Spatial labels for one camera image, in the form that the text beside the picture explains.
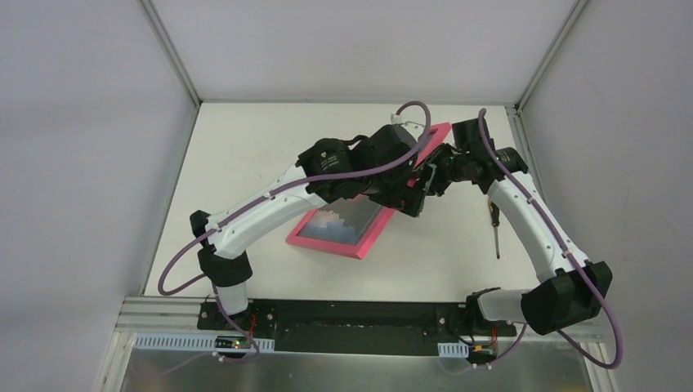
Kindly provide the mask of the pink photo frame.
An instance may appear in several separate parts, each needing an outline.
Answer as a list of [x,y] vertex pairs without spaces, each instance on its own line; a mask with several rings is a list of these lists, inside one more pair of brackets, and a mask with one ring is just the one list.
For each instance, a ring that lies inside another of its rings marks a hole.
[[[407,127],[406,124],[386,125],[372,136],[356,136],[350,140],[321,139],[300,154],[298,164],[307,169],[311,176],[366,171],[383,166],[407,154],[416,144],[417,141],[409,134]],[[314,189],[319,194],[327,196],[328,204],[339,199],[353,199],[359,196],[373,202],[375,194],[385,191],[400,180],[411,178],[413,172],[421,167],[424,159],[443,143],[450,131],[451,125],[448,122],[435,124],[425,135],[427,139],[425,146],[400,165],[361,178],[323,181],[315,185]],[[383,207],[360,242],[357,245],[347,245],[298,236],[298,231],[316,210],[304,215],[286,238],[287,243],[296,247],[361,260],[367,256],[390,219],[398,212]]]

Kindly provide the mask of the black screwdriver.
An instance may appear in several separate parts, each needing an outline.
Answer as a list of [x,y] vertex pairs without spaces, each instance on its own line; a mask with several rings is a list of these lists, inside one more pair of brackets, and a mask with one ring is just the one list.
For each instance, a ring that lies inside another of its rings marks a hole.
[[500,259],[499,246],[499,226],[500,226],[500,210],[495,203],[489,201],[491,225],[494,231],[494,250],[496,258]]

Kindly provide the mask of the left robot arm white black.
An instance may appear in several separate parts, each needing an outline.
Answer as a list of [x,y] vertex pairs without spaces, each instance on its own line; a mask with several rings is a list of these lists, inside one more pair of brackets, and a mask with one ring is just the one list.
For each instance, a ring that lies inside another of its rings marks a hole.
[[197,253],[200,268],[217,295],[220,322],[234,331],[248,323],[250,245],[294,217],[342,199],[364,196],[382,207],[401,209],[418,156],[434,134],[427,128],[414,138],[395,124],[351,140],[323,138],[245,204],[213,215],[192,214],[193,229],[203,239]]

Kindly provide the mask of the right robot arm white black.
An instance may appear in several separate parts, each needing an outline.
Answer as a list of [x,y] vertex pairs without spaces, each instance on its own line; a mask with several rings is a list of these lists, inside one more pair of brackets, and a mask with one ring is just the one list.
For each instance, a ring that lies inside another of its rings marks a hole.
[[590,261],[569,240],[539,196],[525,161],[513,147],[496,149],[485,127],[478,118],[452,125],[454,144],[439,145],[424,161],[434,175],[428,193],[441,196],[454,182],[477,185],[515,231],[539,283],[531,289],[472,293],[465,327],[482,335],[496,322],[511,321],[547,335],[597,317],[613,278],[609,266]]

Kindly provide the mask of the sunset landscape photo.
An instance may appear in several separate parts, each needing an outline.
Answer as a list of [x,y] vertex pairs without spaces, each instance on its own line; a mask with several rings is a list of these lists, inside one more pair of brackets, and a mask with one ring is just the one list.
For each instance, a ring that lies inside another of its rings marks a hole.
[[298,236],[357,245],[382,209],[382,206],[363,196],[339,199],[317,209],[298,231]]

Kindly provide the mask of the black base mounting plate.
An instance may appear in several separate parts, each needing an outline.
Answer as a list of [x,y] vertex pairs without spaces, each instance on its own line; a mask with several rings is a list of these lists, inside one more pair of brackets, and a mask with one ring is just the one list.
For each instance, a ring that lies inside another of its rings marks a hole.
[[255,341],[294,353],[434,356],[445,344],[516,335],[509,323],[483,321],[455,302],[255,299],[232,320]]

